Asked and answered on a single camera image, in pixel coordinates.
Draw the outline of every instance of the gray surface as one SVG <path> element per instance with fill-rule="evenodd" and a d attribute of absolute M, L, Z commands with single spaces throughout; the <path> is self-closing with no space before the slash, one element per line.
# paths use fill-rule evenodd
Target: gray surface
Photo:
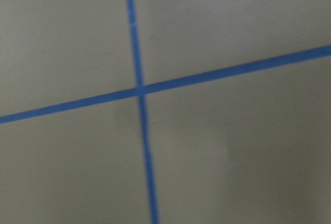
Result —
<path fill-rule="evenodd" d="M 136 99 L 0 125 L 0 223 L 149 222 Z"/>
<path fill-rule="evenodd" d="M 136 0 L 147 83 L 331 43 L 330 0 Z"/>
<path fill-rule="evenodd" d="M 134 86 L 125 0 L 0 6 L 0 115 Z"/>
<path fill-rule="evenodd" d="M 328 224 L 331 57 L 148 96 L 163 224 Z"/>

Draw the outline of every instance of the blue line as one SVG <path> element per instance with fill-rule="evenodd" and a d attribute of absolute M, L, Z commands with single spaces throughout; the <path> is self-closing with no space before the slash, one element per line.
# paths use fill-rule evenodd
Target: blue line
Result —
<path fill-rule="evenodd" d="M 75 100 L 75 101 L 70 101 L 66 103 L 60 103 L 40 109 L 33 109 L 29 111 L 24 111 L 21 113 L 16 113 L 16 114 L 11 114 L 11 115 L 5 115 L 0 117 L 0 124 L 3 123 L 8 123 L 8 122 L 14 122 L 14 121 L 19 121 L 23 119 L 28 119 L 32 117 L 37 117 L 41 115 L 46 115 L 46 114 L 52 114 L 52 113 L 57 113 L 57 112 L 62 112 L 66 110 L 71 110 L 71 109 L 78 109 L 82 107 L 87 107 L 91 105 L 96 105 L 100 103 L 105 103 L 109 101 L 116 101 L 120 99 L 125 99 L 129 97 L 136 96 L 137 89 L 136 88 L 131 88 L 131 89 L 126 89 L 124 91 L 117 91 L 113 93 L 108 93 L 100 96 L 94 96 L 94 97 L 88 97 L 80 100 Z"/>
<path fill-rule="evenodd" d="M 155 186 L 154 170 L 153 170 L 153 158 L 151 154 L 151 148 L 149 145 L 149 136 L 148 136 L 147 104 L 143 93 L 144 80 L 143 80 L 143 73 L 141 66 L 138 27 L 137 27 L 136 9 L 134 6 L 134 0 L 127 0 L 127 8 L 128 8 L 127 12 L 128 12 L 128 19 L 129 19 L 129 26 L 131 33 L 131 46 L 132 46 L 134 70 L 136 74 L 136 83 L 137 83 L 137 90 L 139 95 L 138 102 L 140 109 L 140 122 L 141 122 L 143 151 L 144 151 L 144 159 L 145 159 L 147 189 L 149 196 L 150 215 L 151 215 L 152 224 L 159 224 L 157 195 L 156 195 L 156 186 Z"/>
<path fill-rule="evenodd" d="M 195 74 L 187 77 L 163 81 L 160 83 L 149 84 L 144 86 L 144 94 L 165 91 L 168 89 L 208 82 L 221 78 L 233 77 L 236 75 L 250 73 L 258 70 L 271 69 L 279 66 L 322 58 L 329 55 L 331 55 L 331 46 L 314 48 L 306 51 L 291 53 L 251 63 L 204 72 L 201 74 Z"/>

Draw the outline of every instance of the blue tape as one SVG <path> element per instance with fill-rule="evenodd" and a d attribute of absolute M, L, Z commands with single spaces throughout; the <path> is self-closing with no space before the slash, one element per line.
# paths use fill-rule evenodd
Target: blue tape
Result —
<path fill-rule="evenodd" d="M 62 112 L 62 111 L 67 111 L 71 109 L 78 109 L 82 107 L 87 107 L 95 104 L 100 104 L 100 103 L 105 103 L 109 101 L 116 101 L 120 99 L 125 99 L 129 97 L 136 96 L 137 89 L 136 88 L 131 88 L 131 89 L 126 89 L 124 91 L 117 91 L 113 93 L 108 93 L 100 96 L 93 96 L 93 97 L 88 97 L 80 100 L 75 100 L 75 101 L 70 101 L 66 103 L 60 103 L 40 109 L 33 109 L 29 111 L 24 111 L 21 113 L 16 113 L 16 114 L 11 114 L 11 115 L 5 115 L 0 117 L 0 124 L 7 123 L 7 122 L 14 122 L 14 121 L 19 121 L 23 119 L 28 119 L 32 117 L 37 117 L 41 115 L 46 115 L 46 114 L 52 114 L 52 113 L 57 113 L 57 112 Z"/>
<path fill-rule="evenodd" d="M 158 206 L 157 206 L 157 195 L 156 195 L 156 186 L 154 180 L 154 170 L 153 170 L 153 159 L 151 154 L 151 148 L 149 145 L 149 136 L 148 136 L 148 113 L 146 106 L 146 99 L 143 93 L 144 80 L 142 74 L 141 66 L 141 56 L 140 56 L 140 46 L 138 38 L 138 27 L 136 21 L 136 9 L 134 7 L 134 0 L 127 0 L 127 12 L 131 33 L 131 46 L 132 46 L 132 55 L 134 62 L 134 70 L 136 74 L 136 83 L 138 90 L 138 102 L 140 110 L 140 122 L 141 122 L 141 132 L 143 140 L 143 151 L 144 151 L 144 160 L 145 160 L 145 170 L 146 170 L 146 180 L 147 180 L 147 190 L 149 198 L 149 207 L 152 224 L 159 224 L 158 216 Z"/>
<path fill-rule="evenodd" d="M 150 94 L 154 92 L 165 91 L 168 89 L 184 87 L 221 78 L 233 77 L 240 74 L 250 73 L 253 71 L 266 70 L 279 66 L 317 59 L 328 55 L 331 55 L 331 46 L 314 48 L 306 51 L 272 57 L 260 61 L 232 66 L 224 69 L 213 70 L 160 83 L 149 84 L 144 86 L 144 93 Z"/>

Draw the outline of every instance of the blue grout line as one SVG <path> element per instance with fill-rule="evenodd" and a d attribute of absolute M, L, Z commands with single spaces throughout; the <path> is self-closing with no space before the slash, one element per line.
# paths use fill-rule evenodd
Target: blue grout line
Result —
<path fill-rule="evenodd" d="M 121 99 L 125 99 L 125 98 L 130 98 L 130 97 L 133 97 L 136 95 L 137 95 L 137 89 L 131 88 L 131 89 L 126 89 L 124 91 L 117 91 L 117 92 L 112 92 L 112 93 L 108 93 L 108 94 L 104 94 L 104 95 L 100 95 L 100 96 L 88 97 L 88 98 L 60 103 L 60 104 L 56 104 L 56 105 L 52 105 L 52 106 L 48 106 L 48 107 L 44 107 L 44 108 L 33 109 L 33 110 L 24 111 L 24 112 L 20 112 L 20 113 L 16 113 L 16 114 L 1 116 L 0 124 L 19 121 L 19 120 L 28 119 L 28 118 L 37 117 L 37 116 L 46 115 L 46 114 L 53 114 L 53 113 L 67 111 L 67 110 L 71 110 L 71 109 L 78 109 L 78 108 L 87 107 L 87 106 L 96 105 L 96 104 L 105 103 L 105 102 L 110 102 L 110 101 L 121 100 Z"/>
<path fill-rule="evenodd" d="M 240 74 L 246 74 L 253 71 L 266 70 L 279 66 L 299 63 L 312 59 L 322 58 L 331 55 L 331 46 L 314 48 L 306 51 L 291 53 L 287 55 L 272 57 L 260 61 L 232 66 L 224 69 L 213 70 L 201 74 L 195 74 L 187 77 L 153 83 L 144 86 L 144 93 L 150 94 L 168 89 L 193 85 L 202 82 L 208 82 L 221 78 L 233 77 Z"/>
<path fill-rule="evenodd" d="M 213 70 L 201 74 L 195 74 L 187 77 L 177 78 L 173 80 L 153 83 L 137 88 L 126 89 L 123 91 L 112 92 L 104 95 L 88 97 L 80 100 L 60 103 L 44 108 L 28 110 L 20 113 L 0 116 L 0 124 L 7 122 L 19 121 L 27 118 L 37 117 L 46 114 L 52 114 L 71 109 L 78 109 L 100 103 L 121 100 L 129 97 L 138 96 L 141 94 L 150 94 L 168 89 L 189 86 L 193 84 L 218 80 L 227 77 L 233 77 L 240 74 L 246 74 L 254 71 L 271 69 L 279 66 L 295 64 L 308 60 L 331 56 L 331 45 L 325 47 L 314 48 L 306 51 L 296 52 L 288 55 L 268 58 L 247 64 L 232 66 L 224 69 Z"/>
<path fill-rule="evenodd" d="M 138 91 L 140 124 L 141 124 L 141 133 L 142 133 L 142 141 L 143 141 L 148 199 L 149 199 L 149 207 L 150 207 L 149 210 L 150 210 L 152 224 L 159 224 L 157 195 L 156 195 L 156 186 L 155 186 L 154 170 L 153 170 L 153 158 L 152 158 L 151 148 L 149 145 L 149 136 L 148 136 L 147 103 L 146 103 L 145 95 L 143 93 L 144 80 L 143 80 L 143 72 L 141 66 L 138 27 L 137 27 L 136 9 L 134 6 L 134 0 L 127 0 L 127 12 L 128 12 L 129 27 L 131 34 L 131 46 L 132 46 L 134 70 L 136 74 L 136 83 L 137 83 L 137 91 Z"/>

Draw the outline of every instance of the beige surface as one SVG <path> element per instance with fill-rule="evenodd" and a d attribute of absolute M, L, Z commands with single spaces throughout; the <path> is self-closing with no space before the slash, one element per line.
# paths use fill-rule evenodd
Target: beige surface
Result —
<path fill-rule="evenodd" d="M 0 5 L 0 116 L 134 87 L 125 0 Z"/>
<path fill-rule="evenodd" d="M 0 125 L 0 223 L 149 222 L 136 99 Z"/>
<path fill-rule="evenodd" d="M 328 224 L 331 57 L 148 96 L 163 224 Z"/>
<path fill-rule="evenodd" d="M 147 83 L 331 43 L 330 0 L 136 0 Z"/>

